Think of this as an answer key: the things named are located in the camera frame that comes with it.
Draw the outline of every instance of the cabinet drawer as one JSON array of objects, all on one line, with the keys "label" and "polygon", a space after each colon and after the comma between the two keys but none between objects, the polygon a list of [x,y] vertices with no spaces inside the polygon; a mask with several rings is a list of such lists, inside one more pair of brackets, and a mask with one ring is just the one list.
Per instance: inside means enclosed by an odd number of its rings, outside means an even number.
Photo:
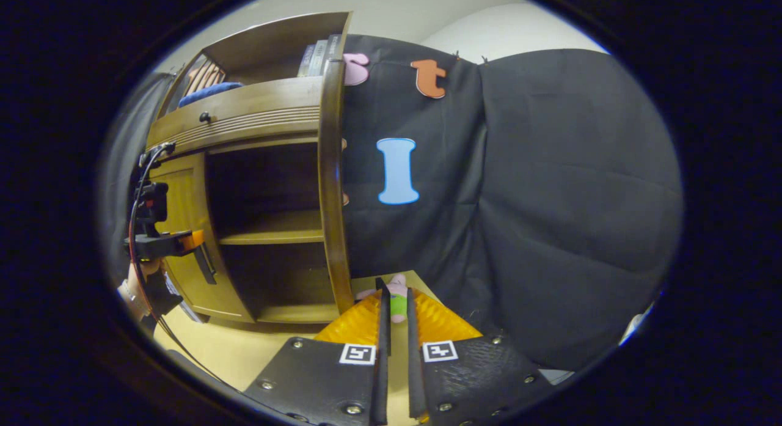
[{"label": "cabinet drawer", "polygon": [[[236,140],[318,131],[323,77],[280,79],[232,89],[158,119],[147,147],[176,141],[174,154]],[[208,113],[209,122],[201,121]]]}]

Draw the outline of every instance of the blue cloth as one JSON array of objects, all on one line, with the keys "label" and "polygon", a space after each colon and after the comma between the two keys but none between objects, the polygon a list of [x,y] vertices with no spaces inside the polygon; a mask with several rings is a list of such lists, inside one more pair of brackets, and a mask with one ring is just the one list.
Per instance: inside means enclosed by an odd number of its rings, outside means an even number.
[{"label": "blue cloth", "polygon": [[243,85],[240,83],[220,83],[220,84],[215,84],[214,86],[211,87],[206,87],[206,89],[200,89],[199,91],[194,92],[193,94],[189,94],[186,97],[183,97],[179,101],[179,108],[182,108],[182,106],[185,106],[188,103],[196,102],[196,100],[201,100],[202,98],[210,97],[210,95],[221,94],[221,92],[237,89],[239,87],[243,87]]}]

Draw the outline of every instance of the beige floor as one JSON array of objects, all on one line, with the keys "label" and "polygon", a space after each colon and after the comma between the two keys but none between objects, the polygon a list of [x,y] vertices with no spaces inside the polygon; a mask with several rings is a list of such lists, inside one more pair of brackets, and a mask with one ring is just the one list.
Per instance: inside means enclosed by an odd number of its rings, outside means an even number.
[{"label": "beige floor", "polygon": [[[407,284],[439,301],[415,272],[404,272]],[[394,273],[383,275],[386,283]],[[354,290],[374,288],[375,277],[353,279]],[[209,323],[195,323],[177,307],[166,317],[171,331],[182,345],[221,379],[235,389],[247,389],[291,336],[312,339],[323,324],[240,323],[212,318]],[[161,329],[154,339],[164,349],[184,354]],[[407,390],[407,321],[391,324],[391,357],[389,357],[389,426],[411,426],[418,422],[408,418]]]}]

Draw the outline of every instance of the wooden cabinet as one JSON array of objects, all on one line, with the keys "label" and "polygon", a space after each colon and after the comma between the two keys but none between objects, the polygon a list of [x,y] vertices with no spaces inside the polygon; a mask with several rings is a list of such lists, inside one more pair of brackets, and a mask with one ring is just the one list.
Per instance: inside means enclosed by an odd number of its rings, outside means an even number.
[{"label": "wooden cabinet", "polygon": [[[218,41],[167,95],[147,141],[176,142],[151,173],[169,185],[168,220],[158,229],[204,231],[201,262],[195,254],[166,261],[196,312],[313,323],[353,305],[340,179],[349,17],[295,17]],[[305,47],[331,34],[343,41],[324,75],[297,78]],[[216,81],[244,86],[176,108],[174,94]]]}]

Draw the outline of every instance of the light blue letter i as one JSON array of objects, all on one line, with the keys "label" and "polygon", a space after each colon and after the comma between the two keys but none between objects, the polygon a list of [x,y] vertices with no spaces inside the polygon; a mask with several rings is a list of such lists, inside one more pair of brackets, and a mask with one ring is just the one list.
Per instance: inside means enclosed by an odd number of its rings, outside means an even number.
[{"label": "light blue letter i", "polygon": [[413,189],[410,170],[410,153],[415,142],[410,139],[380,139],[378,149],[386,162],[386,188],[378,195],[380,203],[413,203],[420,197]]}]

